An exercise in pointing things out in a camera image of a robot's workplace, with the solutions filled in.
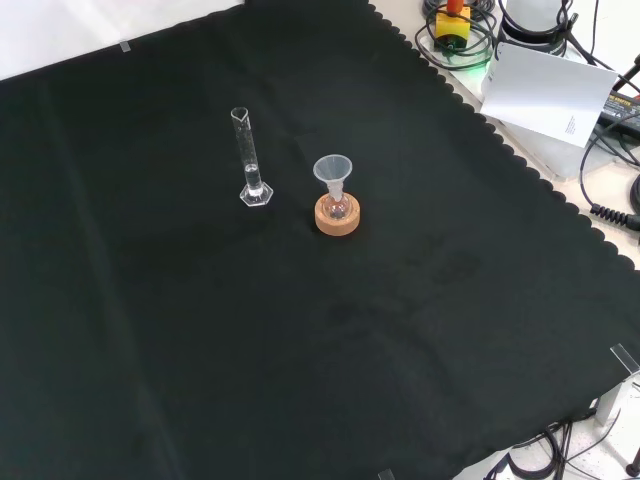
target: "cable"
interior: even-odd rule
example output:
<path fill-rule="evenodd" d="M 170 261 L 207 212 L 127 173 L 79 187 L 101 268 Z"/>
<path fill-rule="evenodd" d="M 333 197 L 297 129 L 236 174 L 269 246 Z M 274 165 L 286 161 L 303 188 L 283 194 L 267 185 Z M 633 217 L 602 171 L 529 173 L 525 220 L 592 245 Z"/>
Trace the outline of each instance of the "cable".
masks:
<path fill-rule="evenodd" d="M 638 159 L 636 158 L 636 156 L 633 154 L 633 152 L 631 152 L 631 149 L 629 148 L 629 146 L 626 144 L 626 142 L 624 141 L 624 135 L 622 135 L 622 133 L 618 134 L 618 143 L 620 144 L 620 146 L 622 147 L 622 149 L 626 152 L 627 155 L 629 155 L 629 158 L 631 158 L 631 160 L 633 160 L 633 163 L 636 166 L 640 166 L 640 161 L 638 161 Z"/>
<path fill-rule="evenodd" d="M 552 433 L 556 433 L 558 430 L 560 430 L 562 428 L 562 425 L 559 423 L 555 423 L 552 424 L 549 429 L 551 430 Z M 542 440 L 544 438 L 544 433 L 541 433 L 539 435 L 536 435 L 535 437 L 533 437 L 531 440 L 528 440 L 526 442 L 523 443 L 518 443 L 516 445 L 514 445 L 512 448 L 514 449 L 518 449 L 518 448 L 524 448 L 524 447 L 528 447 L 529 445 L 533 445 L 534 443 L 539 442 L 540 440 Z"/>
<path fill-rule="evenodd" d="M 557 448 L 558 443 L 553 433 L 548 428 L 543 432 L 543 438 L 549 442 L 549 445 L 551 445 L 552 456 L 549 464 L 539 470 L 524 470 L 515 464 L 511 454 L 507 454 L 509 467 L 516 477 L 523 478 L 525 480 L 542 480 L 556 471 L 560 462 L 560 457 L 558 455 L 559 449 Z"/>
<path fill-rule="evenodd" d="M 603 134 L 607 133 L 612 129 L 614 129 L 615 127 L 617 127 L 618 125 L 620 125 L 622 122 L 626 122 L 627 120 L 630 120 L 638 116 L 640 116 L 640 112 L 632 113 L 631 115 L 622 117 L 616 120 L 615 122 L 613 122 L 608 127 L 606 127 L 604 130 L 602 130 L 602 133 Z M 596 131 L 594 131 L 594 133 L 596 134 L 598 139 L 602 140 L 602 136 L 600 133 Z M 598 139 L 591 140 L 591 142 L 589 143 L 589 146 L 587 147 L 587 150 L 584 152 L 584 156 L 582 157 L 582 162 L 580 163 L 579 180 L 580 180 L 580 190 L 582 190 L 582 195 L 584 196 L 585 200 L 589 203 L 589 205 L 591 205 L 591 213 L 593 215 L 597 215 L 604 220 L 607 220 L 611 223 L 615 223 L 616 225 L 627 227 L 629 230 L 640 231 L 640 215 L 629 215 L 623 212 L 618 212 L 616 210 L 611 210 L 609 208 L 603 207 L 601 205 L 593 203 L 589 198 L 589 195 L 587 194 L 587 190 L 584 186 L 584 165 L 587 162 L 587 157 L 589 156 L 591 149 L 594 147 Z"/>
<path fill-rule="evenodd" d="M 601 148 L 602 150 L 604 150 L 605 152 L 609 153 L 610 155 L 614 155 L 615 157 L 619 158 L 620 160 L 622 160 L 623 162 L 625 162 L 628 165 L 631 165 L 632 167 L 640 167 L 640 162 L 638 162 L 638 160 L 636 159 L 636 157 L 631 153 L 631 151 L 629 151 L 629 153 L 631 153 L 630 158 L 625 157 L 624 155 L 622 155 L 622 153 L 620 153 L 618 150 L 616 150 L 608 141 L 606 138 L 604 138 L 603 136 L 604 131 L 602 132 L 598 132 L 597 128 L 593 130 L 592 135 L 595 135 L 595 140 L 590 139 L 592 142 L 601 142 L 602 144 L 604 144 L 604 146 L 606 148 L 604 148 L 602 145 L 598 145 L 596 143 L 596 145 Z M 625 152 L 627 151 L 626 149 L 628 148 L 625 144 L 621 144 L 623 150 L 625 150 Z"/>
<path fill-rule="evenodd" d="M 415 44 L 420 53 L 434 65 L 449 71 L 467 70 L 479 66 L 486 65 L 491 60 L 491 52 L 495 49 L 497 39 L 493 34 L 493 29 L 498 24 L 498 20 L 491 13 L 495 6 L 495 0 L 476 0 L 472 4 L 465 4 L 465 6 L 471 9 L 471 18 L 464 17 L 457 13 L 451 13 L 446 10 L 446 7 L 440 6 L 438 0 L 424 0 L 423 12 L 425 14 L 426 24 L 420 28 L 415 35 Z M 436 38 L 435 33 L 432 30 L 432 25 L 436 21 L 438 13 L 444 13 L 450 17 L 461 18 L 462 20 L 471 24 L 471 31 L 479 32 L 480 39 L 470 46 L 462 48 L 452 47 L 441 42 Z M 427 31 L 435 48 L 442 49 L 445 53 L 445 57 L 451 58 L 454 56 L 459 57 L 482 57 L 481 60 L 476 62 L 470 62 L 465 65 L 447 65 L 438 59 L 432 52 L 429 52 L 420 42 L 420 34 Z M 484 46 L 480 50 L 474 51 L 474 49 L 480 45 Z"/>
<path fill-rule="evenodd" d="M 597 447 L 598 445 L 600 445 L 605 438 L 607 438 L 609 436 L 609 434 L 611 433 L 611 430 L 613 430 L 613 427 L 616 426 L 616 423 L 618 423 L 618 419 L 620 418 L 620 413 L 622 413 L 622 409 L 618 410 L 618 414 L 616 415 L 615 420 L 613 421 L 613 423 L 611 424 L 611 426 L 609 427 L 609 429 L 606 431 L 606 433 L 602 436 L 602 438 L 600 438 L 600 440 L 598 440 L 596 443 L 594 443 L 593 445 L 591 445 L 590 447 L 585 448 L 584 450 L 579 451 L 578 453 L 576 453 L 575 455 L 572 455 L 571 457 L 567 458 L 567 462 L 570 460 L 573 460 L 574 458 L 578 458 L 580 455 L 584 455 L 585 453 L 587 453 L 589 450 Z"/>
<path fill-rule="evenodd" d="M 598 29 L 598 9 L 600 8 L 600 0 L 596 0 L 596 7 L 593 9 L 593 36 L 591 38 L 591 51 L 589 52 L 593 55 L 593 52 L 596 49 L 596 31 Z"/>
<path fill-rule="evenodd" d="M 504 7 L 504 3 L 502 3 L 502 0 L 498 0 L 498 5 L 500 5 L 500 10 L 502 10 L 502 17 L 506 19 L 513 28 L 527 35 L 542 36 L 554 35 L 557 33 L 562 33 L 564 30 L 566 30 L 569 23 L 569 8 L 571 8 L 571 5 L 573 5 L 573 0 L 562 0 L 560 10 L 558 10 L 558 14 L 556 15 L 556 21 L 558 24 L 555 27 L 542 31 L 528 30 L 521 25 L 518 25 L 518 23 L 513 18 L 511 18 L 509 13 L 507 13 L 507 9 Z"/>
<path fill-rule="evenodd" d="M 580 42 L 578 42 L 578 40 L 576 40 L 576 37 L 573 36 L 573 34 L 571 32 L 567 33 L 567 41 L 569 43 L 571 43 L 576 50 L 578 50 L 578 53 L 580 53 L 580 55 L 582 55 L 584 57 L 584 59 L 587 61 L 587 63 L 589 63 L 590 65 L 596 65 L 596 64 L 600 64 L 602 65 L 604 68 L 606 68 L 607 70 L 611 70 L 612 72 L 614 71 L 613 68 L 611 68 L 609 65 L 607 65 L 606 63 L 604 63 L 602 60 L 594 57 L 591 53 L 587 52 L 582 45 L 580 45 Z M 640 93 L 640 88 L 638 88 L 635 84 L 633 84 L 630 80 L 628 80 L 626 77 L 623 77 L 622 75 L 620 75 L 619 73 L 617 73 L 618 78 L 620 79 L 621 82 L 626 83 L 627 85 L 629 85 L 631 88 L 633 88 L 635 91 L 637 91 L 638 93 Z"/>
<path fill-rule="evenodd" d="M 569 422 L 567 425 L 567 433 L 562 439 L 562 451 L 560 454 L 560 465 L 556 471 L 554 480 L 562 480 L 564 476 L 565 468 L 567 467 L 567 455 L 569 454 L 569 445 L 571 445 L 571 434 L 573 433 L 573 422 Z"/>

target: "white paper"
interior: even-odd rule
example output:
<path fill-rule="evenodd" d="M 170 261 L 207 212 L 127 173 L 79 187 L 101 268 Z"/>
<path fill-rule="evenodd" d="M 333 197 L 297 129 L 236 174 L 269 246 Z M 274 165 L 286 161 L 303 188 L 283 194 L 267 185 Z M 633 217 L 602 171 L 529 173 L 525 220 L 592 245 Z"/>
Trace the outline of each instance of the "white paper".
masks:
<path fill-rule="evenodd" d="M 498 58 L 480 112 L 584 147 L 616 73 L 507 43 Z"/>

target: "wire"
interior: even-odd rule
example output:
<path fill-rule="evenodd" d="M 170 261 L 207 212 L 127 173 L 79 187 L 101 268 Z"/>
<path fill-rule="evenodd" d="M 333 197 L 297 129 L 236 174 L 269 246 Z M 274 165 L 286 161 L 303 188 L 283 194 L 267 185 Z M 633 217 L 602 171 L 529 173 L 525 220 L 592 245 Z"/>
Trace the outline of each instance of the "wire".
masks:
<path fill-rule="evenodd" d="M 557 25 L 548 30 L 542 30 L 542 31 L 528 30 L 518 25 L 518 23 L 513 18 L 511 18 L 509 13 L 507 13 L 507 9 L 504 7 L 502 0 L 498 0 L 498 5 L 500 5 L 500 10 L 502 10 L 503 19 L 506 19 L 507 22 L 513 28 L 527 35 L 542 36 L 542 35 L 553 35 L 553 34 L 561 33 L 564 30 L 566 30 L 569 23 L 569 9 L 571 8 L 571 5 L 573 5 L 573 0 L 562 0 L 560 4 L 560 10 L 558 10 L 558 14 L 556 15 Z"/>
<path fill-rule="evenodd" d="M 587 453 L 589 450 L 597 447 L 598 445 L 600 445 L 605 438 L 607 438 L 609 436 L 609 434 L 611 433 L 611 430 L 613 430 L 613 427 L 616 426 L 616 423 L 618 423 L 618 419 L 620 418 L 620 413 L 622 413 L 622 409 L 618 410 L 618 414 L 616 415 L 615 420 L 613 421 L 613 423 L 611 424 L 611 426 L 609 427 L 609 429 L 607 430 L 607 432 L 602 436 L 602 438 L 600 440 L 598 440 L 596 443 L 594 443 L 593 445 L 591 445 L 590 447 L 585 448 L 584 450 L 579 451 L 578 453 L 576 453 L 575 455 L 572 455 L 571 457 L 567 458 L 567 462 L 569 460 L 573 460 L 574 458 L 578 458 L 580 455 L 584 455 L 585 453 Z"/>
<path fill-rule="evenodd" d="M 562 480 L 564 476 L 564 470 L 567 467 L 567 455 L 569 454 L 569 445 L 571 445 L 571 434 L 573 433 L 573 422 L 569 422 L 567 425 L 567 433 L 563 436 L 562 440 L 562 452 L 560 454 L 560 465 L 556 471 L 554 480 Z"/>
<path fill-rule="evenodd" d="M 562 428 L 562 425 L 559 424 L 559 423 L 552 424 L 549 427 L 549 429 L 551 430 L 552 433 L 556 433 L 558 430 L 560 430 L 560 428 Z M 531 440 L 528 440 L 526 442 L 518 443 L 518 444 L 514 445 L 512 448 L 518 449 L 518 448 L 528 447 L 529 445 L 533 445 L 534 443 L 539 442 L 543 438 L 544 438 L 544 433 L 541 433 L 541 434 L 536 435 L 535 437 L 533 437 Z"/>
<path fill-rule="evenodd" d="M 602 142 L 602 144 L 604 144 L 604 147 L 602 145 L 596 144 L 599 148 L 601 148 L 602 150 L 604 150 L 605 152 L 609 153 L 610 155 L 614 155 L 615 157 L 619 158 L 620 160 L 622 160 L 623 162 L 625 162 L 626 164 L 632 166 L 632 167 L 640 167 L 640 162 L 638 161 L 638 159 L 633 155 L 633 153 L 628 150 L 628 146 L 622 142 L 620 142 L 620 145 L 622 146 L 622 149 L 625 151 L 625 153 L 630 154 L 630 158 L 625 157 L 622 153 L 620 153 L 618 150 L 616 150 L 613 145 L 611 145 L 607 139 L 603 136 L 604 131 L 602 132 L 598 132 L 597 129 L 594 129 L 592 132 L 592 135 L 595 135 L 595 141 L 596 142 Z"/>
<path fill-rule="evenodd" d="M 587 61 L 587 63 L 589 63 L 590 65 L 596 65 L 596 64 L 600 64 L 602 65 L 604 68 L 606 68 L 607 70 L 611 70 L 612 72 L 614 71 L 613 68 L 611 68 L 609 65 L 607 65 L 606 63 L 604 63 L 602 60 L 594 57 L 591 53 L 587 52 L 582 45 L 580 45 L 580 42 L 578 42 L 578 40 L 576 40 L 576 37 L 573 36 L 573 34 L 571 32 L 567 33 L 567 41 L 569 43 L 571 43 L 574 47 L 576 47 L 576 50 L 578 50 L 578 52 L 580 53 L 580 55 L 582 55 L 585 60 Z M 622 80 L 624 83 L 626 83 L 627 85 L 629 85 L 631 88 L 633 88 L 635 91 L 637 91 L 638 93 L 640 93 L 640 88 L 638 88 L 633 82 L 631 82 L 629 79 L 627 79 L 626 77 L 623 77 L 622 75 L 620 75 L 619 73 L 616 73 L 618 75 L 618 78 L 620 80 Z"/>
<path fill-rule="evenodd" d="M 539 470 L 524 470 L 516 465 L 511 454 L 508 453 L 507 461 L 509 462 L 511 471 L 516 477 L 523 478 L 525 480 L 542 480 L 543 478 L 547 478 L 558 468 L 560 462 L 560 458 L 558 456 L 559 449 L 557 448 L 558 442 L 549 428 L 547 428 L 542 435 L 543 438 L 549 442 L 549 445 L 551 445 L 551 461 L 548 465 Z"/>
<path fill-rule="evenodd" d="M 622 135 L 622 133 L 619 133 L 618 136 L 619 136 L 618 143 L 620 143 L 620 146 L 622 147 L 622 149 L 626 152 L 627 155 L 629 155 L 629 157 L 631 158 L 631 160 L 633 160 L 633 163 L 636 166 L 640 166 L 640 161 L 638 161 L 636 156 L 633 154 L 629 146 L 624 141 L 624 135 Z"/>
<path fill-rule="evenodd" d="M 611 130 L 613 130 L 615 127 L 617 127 L 621 123 L 626 122 L 627 120 L 631 120 L 632 118 L 635 118 L 635 117 L 640 117 L 640 112 L 632 113 L 631 115 L 627 115 L 625 117 L 619 118 L 618 120 L 613 122 L 611 125 L 606 127 L 604 130 L 602 130 L 602 134 L 610 132 Z M 595 130 L 594 130 L 593 133 L 595 133 L 597 135 L 598 139 L 602 140 L 602 135 L 600 133 L 596 132 Z M 579 175 L 580 190 L 582 190 L 582 195 L 584 196 L 585 200 L 591 206 L 593 206 L 594 203 L 589 198 L 589 195 L 587 194 L 587 190 L 585 189 L 585 186 L 584 186 L 584 165 L 587 162 L 587 157 L 589 156 L 589 153 L 591 152 L 591 149 L 596 144 L 596 142 L 597 142 L 597 139 L 596 140 L 591 140 L 591 143 L 589 143 L 589 146 L 587 147 L 587 150 L 584 152 L 584 156 L 582 157 L 582 162 L 580 163 L 580 175 Z"/>
<path fill-rule="evenodd" d="M 598 9 L 600 8 L 600 0 L 596 0 L 596 7 L 593 9 L 593 36 L 591 38 L 591 51 L 589 52 L 593 55 L 593 52 L 596 49 L 596 31 L 598 29 Z"/>
<path fill-rule="evenodd" d="M 438 0 L 424 0 L 423 12 L 425 14 L 426 24 L 420 28 L 415 35 L 415 44 L 420 53 L 434 65 L 450 71 L 467 70 L 479 66 L 486 65 L 491 60 L 492 51 L 495 49 L 497 39 L 493 34 L 493 30 L 498 24 L 498 20 L 491 13 L 495 6 L 495 0 L 476 0 L 472 4 L 465 4 L 465 6 L 471 9 L 471 18 L 464 17 L 457 13 L 448 12 L 446 7 L 440 6 Z M 456 48 L 451 45 L 447 45 L 436 38 L 433 32 L 432 25 L 436 22 L 437 15 L 444 13 L 450 17 L 460 18 L 471 24 L 471 31 L 479 32 L 480 39 L 473 45 L 465 46 L 462 48 Z M 444 56 L 451 58 L 454 56 L 459 57 L 482 57 L 481 60 L 476 62 L 470 62 L 464 65 L 452 65 L 444 64 L 437 58 L 432 52 L 429 52 L 420 42 L 420 34 L 427 31 L 431 40 L 433 41 L 434 48 L 440 48 L 444 51 Z M 482 46 L 480 50 L 475 50 L 476 47 Z"/>

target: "red cap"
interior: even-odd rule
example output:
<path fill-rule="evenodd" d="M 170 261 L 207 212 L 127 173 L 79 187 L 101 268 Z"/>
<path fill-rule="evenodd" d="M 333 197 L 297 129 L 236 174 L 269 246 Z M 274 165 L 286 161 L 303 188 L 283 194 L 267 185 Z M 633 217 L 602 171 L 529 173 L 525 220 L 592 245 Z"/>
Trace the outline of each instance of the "red cap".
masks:
<path fill-rule="evenodd" d="M 447 0 L 447 12 L 460 13 L 464 7 L 464 0 Z"/>

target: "black cloth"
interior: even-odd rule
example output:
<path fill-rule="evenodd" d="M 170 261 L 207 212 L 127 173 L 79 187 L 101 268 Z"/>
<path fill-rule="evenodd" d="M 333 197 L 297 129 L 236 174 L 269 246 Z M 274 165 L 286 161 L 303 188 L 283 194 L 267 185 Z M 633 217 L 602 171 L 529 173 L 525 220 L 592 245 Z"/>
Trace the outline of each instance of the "black cloth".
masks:
<path fill-rule="evenodd" d="M 366 2 L 130 44 L 0 85 L 2 478 L 446 479 L 640 352 L 631 262 Z M 345 238 L 313 225 L 329 153 Z"/>

